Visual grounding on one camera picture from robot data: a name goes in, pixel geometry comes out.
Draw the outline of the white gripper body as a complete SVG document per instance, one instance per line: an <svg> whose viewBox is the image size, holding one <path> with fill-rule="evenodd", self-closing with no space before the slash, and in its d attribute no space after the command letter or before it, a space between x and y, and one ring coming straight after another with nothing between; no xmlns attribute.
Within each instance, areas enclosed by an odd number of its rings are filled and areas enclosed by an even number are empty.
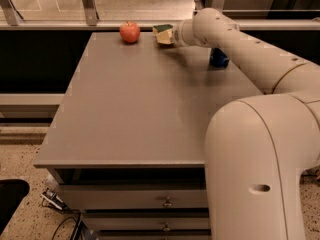
<svg viewBox="0 0 320 240"><path fill-rule="evenodd" d="M193 46L192 20L189 19L177 23L172 29L172 39L175 46Z"/></svg>

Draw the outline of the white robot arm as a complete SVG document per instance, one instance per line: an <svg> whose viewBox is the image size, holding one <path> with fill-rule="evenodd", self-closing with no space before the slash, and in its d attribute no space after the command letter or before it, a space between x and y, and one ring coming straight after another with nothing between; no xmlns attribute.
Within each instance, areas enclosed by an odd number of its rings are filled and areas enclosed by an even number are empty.
<svg viewBox="0 0 320 240"><path fill-rule="evenodd" d="M213 8L153 32L160 44L221 50L261 92L223 106L207 128L212 240L306 240L299 184L319 163L319 66Z"/></svg>

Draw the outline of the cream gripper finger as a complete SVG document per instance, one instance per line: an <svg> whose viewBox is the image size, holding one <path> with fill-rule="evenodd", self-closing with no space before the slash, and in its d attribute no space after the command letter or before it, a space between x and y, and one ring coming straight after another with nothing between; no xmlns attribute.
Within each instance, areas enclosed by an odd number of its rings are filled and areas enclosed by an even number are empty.
<svg viewBox="0 0 320 240"><path fill-rule="evenodd" d="M170 45L173 43L172 30L167 29L162 32L159 32L156 35L156 40L159 44Z"/></svg>

